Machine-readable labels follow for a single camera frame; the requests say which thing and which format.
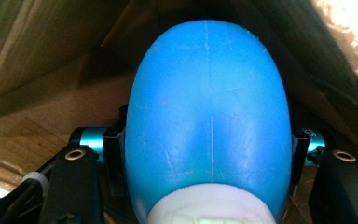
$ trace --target blue rubber object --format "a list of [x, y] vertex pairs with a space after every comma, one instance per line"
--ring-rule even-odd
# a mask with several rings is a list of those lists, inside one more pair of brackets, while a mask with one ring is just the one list
[[162, 197], [200, 183], [245, 189], [278, 220], [291, 146], [280, 75], [249, 31], [191, 21], [150, 47], [132, 87], [126, 130], [127, 179], [141, 223]]

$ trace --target brown cardboard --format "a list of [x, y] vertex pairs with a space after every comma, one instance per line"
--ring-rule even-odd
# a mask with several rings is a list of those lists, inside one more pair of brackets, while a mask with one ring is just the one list
[[98, 47], [126, 1], [0, 1], [0, 95]]
[[0, 97], [0, 186], [17, 186], [66, 146], [75, 128], [112, 126], [118, 119], [133, 72], [109, 53], [91, 55]]

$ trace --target black cable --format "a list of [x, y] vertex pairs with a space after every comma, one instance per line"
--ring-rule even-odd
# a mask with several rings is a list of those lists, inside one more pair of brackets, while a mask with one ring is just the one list
[[32, 197], [37, 196], [37, 193], [39, 196], [42, 195], [42, 187], [37, 181], [33, 180], [28, 189], [7, 209], [0, 219], [0, 224], [13, 223], [18, 214], [22, 212], [23, 207], [32, 199]]

